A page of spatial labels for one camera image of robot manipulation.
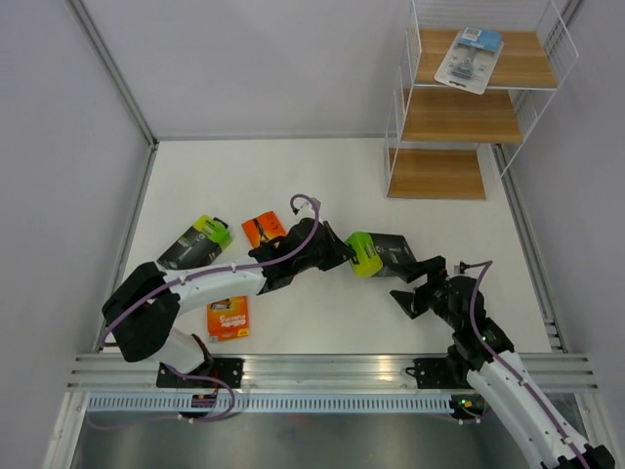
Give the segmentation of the blue clear razor blister pack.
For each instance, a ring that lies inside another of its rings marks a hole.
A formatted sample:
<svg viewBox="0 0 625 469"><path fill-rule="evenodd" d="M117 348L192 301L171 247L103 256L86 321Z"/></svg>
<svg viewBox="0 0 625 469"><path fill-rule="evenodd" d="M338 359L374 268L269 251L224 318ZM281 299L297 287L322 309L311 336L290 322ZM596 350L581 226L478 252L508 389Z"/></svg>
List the blue clear razor blister pack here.
<svg viewBox="0 0 625 469"><path fill-rule="evenodd" d="M467 26L460 30L441 61L435 81L483 95L504 49L500 32Z"/></svg>

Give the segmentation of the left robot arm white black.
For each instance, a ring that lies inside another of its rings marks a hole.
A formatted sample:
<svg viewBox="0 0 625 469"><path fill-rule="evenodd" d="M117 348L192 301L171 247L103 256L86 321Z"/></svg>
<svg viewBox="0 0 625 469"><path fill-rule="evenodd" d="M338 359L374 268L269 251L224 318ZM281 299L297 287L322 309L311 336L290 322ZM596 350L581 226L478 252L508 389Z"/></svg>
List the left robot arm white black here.
<svg viewBox="0 0 625 469"><path fill-rule="evenodd" d="M327 272L353 257L354 250L328 223L304 218L230 265L166 270L155 262L143 263L102 312L125 362L155 360L166 382L185 380L201 387L216 380L215 362L199 337L176 328L178 317L231 297L276 291L309 269Z"/></svg>

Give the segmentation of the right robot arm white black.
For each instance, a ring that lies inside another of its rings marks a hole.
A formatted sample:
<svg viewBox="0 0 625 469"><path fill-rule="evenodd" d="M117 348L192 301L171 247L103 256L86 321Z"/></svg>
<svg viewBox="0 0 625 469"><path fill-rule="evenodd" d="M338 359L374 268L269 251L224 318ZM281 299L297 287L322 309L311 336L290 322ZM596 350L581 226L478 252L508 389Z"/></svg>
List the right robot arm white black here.
<svg viewBox="0 0 625 469"><path fill-rule="evenodd" d="M401 265L398 276L412 291L393 290L404 313L416 319L433 312L452 330L445 372L474 389L499 418L531 468L614 468L604 445L593 446L568 423L530 376L514 344L487 315L480 284L492 263L462 262L451 276L441 256Z"/></svg>

